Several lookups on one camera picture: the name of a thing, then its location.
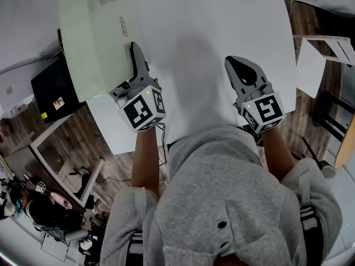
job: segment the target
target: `floor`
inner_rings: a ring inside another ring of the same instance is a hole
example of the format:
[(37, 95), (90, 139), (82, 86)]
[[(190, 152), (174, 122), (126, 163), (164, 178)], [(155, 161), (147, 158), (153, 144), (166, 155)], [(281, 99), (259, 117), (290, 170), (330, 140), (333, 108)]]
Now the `floor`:
[[(285, 0), (285, 4), (289, 12), (292, 9), (290, 21), (294, 34), (338, 35), (338, 29), (335, 28), (337, 25), (337, 16), (297, 2), (293, 2), (290, 5), (290, 2)], [(321, 43), (316, 43), (315, 46), (323, 54), (330, 53), (330, 49)], [(297, 41), (295, 41), (295, 49), (296, 54), (299, 49)], [(338, 96), (340, 87), (340, 64), (327, 62), (319, 93), (328, 90), (333, 95)], [(310, 156), (301, 141), (301, 137), (304, 136), (314, 149), (316, 155), (322, 158), (328, 144), (329, 133), (321, 127), (316, 128), (312, 125), (311, 115), (314, 103), (314, 99), (298, 91), (296, 111), (286, 117), (281, 129), (292, 152), (297, 155), (305, 154), (306, 156)], [(335, 110), (332, 111), (331, 116), (335, 117), (335, 113)], [(35, 139), (46, 129), (36, 102), (31, 103), (25, 112), (14, 119), (8, 120), (7, 123), (11, 128), (12, 134), (9, 138), (3, 138), (3, 142), (0, 143), (0, 151), (4, 156), (8, 155), (31, 131), (35, 131)], [(63, 168), (58, 174), (63, 180), (74, 168), (80, 169), (81, 167), (85, 167), (89, 171), (92, 171), (100, 158), (105, 160), (105, 164), (97, 181), (104, 181), (109, 176), (112, 176), (116, 180), (130, 179), (134, 153), (112, 155), (86, 105), (59, 127), (39, 149), (45, 150), (48, 147), (55, 148), (64, 163)], [(161, 149), (160, 158), (164, 161)], [(161, 166), (161, 172), (166, 172), (164, 165)], [(79, 176), (68, 176), (65, 180), (66, 184), (73, 191), (76, 192), (80, 188)], [(117, 190), (121, 190), (129, 184), (129, 181), (106, 180), (103, 183), (96, 183), (92, 194), (96, 198), (101, 199), (102, 204), (100, 209), (102, 211), (109, 211)]]

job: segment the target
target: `gray hoodie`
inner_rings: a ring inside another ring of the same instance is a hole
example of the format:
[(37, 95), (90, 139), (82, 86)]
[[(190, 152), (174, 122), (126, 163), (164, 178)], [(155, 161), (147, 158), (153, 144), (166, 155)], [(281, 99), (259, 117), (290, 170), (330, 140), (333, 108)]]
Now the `gray hoodie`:
[(144, 265), (213, 266), (234, 254), (248, 265), (306, 265), (300, 205), (314, 206), (323, 260), (342, 225), (338, 203), (316, 163), (299, 161), (281, 183), (266, 171), (251, 135), (232, 126), (201, 131), (169, 151), (169, 184), (158, 201), (144, 188), (117, 193), (102, 266), (124, 266), (143, 230)]

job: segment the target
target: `white table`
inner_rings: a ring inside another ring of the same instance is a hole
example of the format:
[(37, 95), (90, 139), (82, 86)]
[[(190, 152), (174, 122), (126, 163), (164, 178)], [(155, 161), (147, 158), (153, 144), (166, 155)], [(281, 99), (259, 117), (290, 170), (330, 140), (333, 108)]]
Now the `white table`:
[[(280, 92), (286, 112), (296, 105), (296, 61), (284, 0), (133, 0), (150, 75), (159, 78), (167, 111), (166, 144), (205, 127), (245, 120), (224, 68), (228, 55), (258, 64)], [(134, 150), (136, 135), (107, 96), (87, 101), (113, 154)]]

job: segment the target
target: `electrical outlet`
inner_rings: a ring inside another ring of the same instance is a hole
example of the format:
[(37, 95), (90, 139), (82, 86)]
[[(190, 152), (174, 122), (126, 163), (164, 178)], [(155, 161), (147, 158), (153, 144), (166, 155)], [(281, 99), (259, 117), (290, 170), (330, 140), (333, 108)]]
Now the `electrical outlet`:
[(7, 95), (11, 95), (12, 93), (13, 93), (12, 88), (11, 88), (11, 87), (8, 87), (8, 88), (6, 89), (6, 94), (7, 94)]

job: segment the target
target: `chair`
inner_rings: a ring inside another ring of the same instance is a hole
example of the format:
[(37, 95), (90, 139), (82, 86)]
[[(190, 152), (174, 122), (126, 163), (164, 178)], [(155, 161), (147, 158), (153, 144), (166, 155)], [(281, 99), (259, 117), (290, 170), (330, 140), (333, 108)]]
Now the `chair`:
[[(312, 98), (317, 96), (326, 60), (355, 65), (355, 51), (349, 38), (327, 35), (294, 35), (293, 38), (302, 41), (297, 56), (296, 86)], [(322, 55), (309, 40), (325, 41), (336, 57)]]
[(65, 232), (59, 228), (49, 228), (36, 223), (33, 223), (33, 225), (39, 232), (44, 231), (49, 236), (53, 237), (56, 241), (63, 243), (85, 239), (89, 235), (89, 232), (82, 228), (72, 232)]
[[(341, 106), (353, 115), (352, 121), (348, 128), (342, 126), (339, 122), (329, 116), (333, 103)], [(319, 96), (315, 103), (312, 120), (314, 126), (323, 126), (341, 142), (334, 164), (335, 168), (340, 168), (351, 158), (353, 152), (355, 151), (355, 108), (331, 95), (330, 92), (325, 91)], [(344, 135), (334, 129), (328, 122)]]

